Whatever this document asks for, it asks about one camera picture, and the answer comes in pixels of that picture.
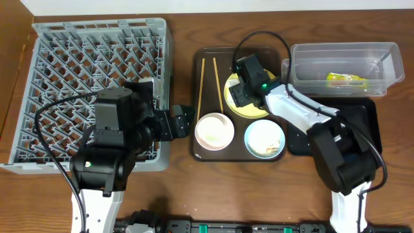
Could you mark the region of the light blue bowl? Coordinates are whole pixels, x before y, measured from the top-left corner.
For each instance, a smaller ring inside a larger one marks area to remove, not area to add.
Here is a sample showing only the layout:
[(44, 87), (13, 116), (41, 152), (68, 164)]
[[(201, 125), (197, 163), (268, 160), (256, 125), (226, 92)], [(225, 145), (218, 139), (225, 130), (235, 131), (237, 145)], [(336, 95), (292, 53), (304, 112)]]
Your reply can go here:
[(256, 158), (277, 159), (285, 147), (285, 134), (271, 120), (256, 120), (247, 127), (244, 141), (247, 150)]

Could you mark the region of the yellow green wrapper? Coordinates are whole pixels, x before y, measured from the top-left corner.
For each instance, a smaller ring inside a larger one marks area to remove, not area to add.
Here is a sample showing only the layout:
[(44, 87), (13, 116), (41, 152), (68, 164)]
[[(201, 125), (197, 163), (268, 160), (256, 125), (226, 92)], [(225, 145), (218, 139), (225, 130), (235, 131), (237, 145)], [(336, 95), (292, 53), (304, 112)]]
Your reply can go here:
[(368, 79), (361, 78), (353, 74), (338, 74), (330, 72), (327, 77), (327, 87), (361, 87), (366, 88), (368, 86)]

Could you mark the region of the white napkin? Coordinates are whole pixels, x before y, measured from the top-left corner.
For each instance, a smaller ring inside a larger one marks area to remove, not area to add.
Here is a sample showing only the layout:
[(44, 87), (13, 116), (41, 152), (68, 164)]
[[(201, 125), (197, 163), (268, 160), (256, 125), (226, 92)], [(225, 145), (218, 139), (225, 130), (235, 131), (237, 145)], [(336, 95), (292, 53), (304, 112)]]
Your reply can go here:
[(235, 85), (237, 85), (237, 84), (240, 84), (240, 82), (239, 82), (239, 79), (238, 79), (238, 78), (234, 78), (234, 79), (231, 79), (231, 80), (229, 80), (229, 81), (228, 81), (228, 86), (229, 86), (229, 87), (235, 86)]

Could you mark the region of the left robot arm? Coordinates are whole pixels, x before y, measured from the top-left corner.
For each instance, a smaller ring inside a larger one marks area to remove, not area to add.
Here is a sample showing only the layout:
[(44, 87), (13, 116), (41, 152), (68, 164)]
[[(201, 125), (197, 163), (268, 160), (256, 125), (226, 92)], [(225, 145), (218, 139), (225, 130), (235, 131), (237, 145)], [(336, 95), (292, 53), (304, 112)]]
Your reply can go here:
[(190, 134), (195, 110), (175, 105), (156, 110), (142, 90), (125, 87), (98, 92), (95, 125), (87, 129), (92, 143), (83, 142), (71, 160), (71, 172), (80, 200), (80, 232), (111, 232), (123, 201), (136, 156), (154, 142), (170, 142)]

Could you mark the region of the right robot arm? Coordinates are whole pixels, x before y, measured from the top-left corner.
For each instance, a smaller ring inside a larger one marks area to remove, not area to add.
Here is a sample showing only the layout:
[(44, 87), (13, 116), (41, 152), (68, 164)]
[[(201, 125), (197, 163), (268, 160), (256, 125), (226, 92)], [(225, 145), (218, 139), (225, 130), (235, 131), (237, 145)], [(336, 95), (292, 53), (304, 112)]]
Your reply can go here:
[(318, 175), (332, 191), (332, 228), (363, 232), (365, 198), (374, 190), (375, 173), (384, 164), (367, 134), (344, 119), (340, 110), (271, 78), (256, 55), (233, 59), (232, 72), (239, 79), (229, 88), (237, 107), (265, 108), (306, 134)]

